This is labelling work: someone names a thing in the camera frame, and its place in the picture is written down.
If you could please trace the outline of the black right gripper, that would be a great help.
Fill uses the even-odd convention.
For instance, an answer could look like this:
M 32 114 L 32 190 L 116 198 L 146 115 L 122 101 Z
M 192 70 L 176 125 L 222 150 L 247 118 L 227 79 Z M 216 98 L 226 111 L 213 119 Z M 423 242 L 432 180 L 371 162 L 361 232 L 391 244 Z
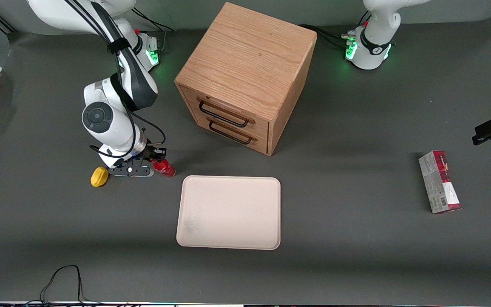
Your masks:
M 156 148 L 154 146 L 146 146 L 143 151 L 143 159 L 146 159 L 152 167 L 157 167 L 157 159 L 166 158 L 166 148 Z

